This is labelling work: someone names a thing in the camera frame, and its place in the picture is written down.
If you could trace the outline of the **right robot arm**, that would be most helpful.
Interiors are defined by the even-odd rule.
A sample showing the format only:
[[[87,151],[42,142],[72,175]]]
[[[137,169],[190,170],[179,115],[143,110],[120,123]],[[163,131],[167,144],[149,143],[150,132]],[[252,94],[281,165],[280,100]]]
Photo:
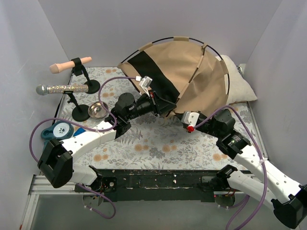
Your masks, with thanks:
[[[234,128],[230,107],[217,110],[210,117],[197,112],[185,112],[181,119],[188,132],[198,130],[217,138],[218,149],[247,168],[252,179],[231,165],[216,175],[218,187],[246,193],[273,210],[276,218],[290,229],[296,229],[307,216],[307,186],[301,184],[266,160],[256,142]]]

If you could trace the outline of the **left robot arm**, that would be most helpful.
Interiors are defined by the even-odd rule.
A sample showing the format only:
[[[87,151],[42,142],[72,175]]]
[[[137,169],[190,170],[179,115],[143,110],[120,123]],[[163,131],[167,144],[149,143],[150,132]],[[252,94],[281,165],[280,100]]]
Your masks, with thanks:
[[[93,166],[76,164],[76,160],[92,149],[113,141],[125,134],[131,127],[130,120],[141,115],[168,114],[176,108],[176,104],[159,97],[156,92],[143,94],[135,100],[131,93],[119,96],[108,116],[92,131],[85,131],[75,137],[58,141],[50,140],[40,157],[38,167],[54,188],[60,188],[68,182],[83,184],[90,191],[96,192],[102,186],[102,175]]]

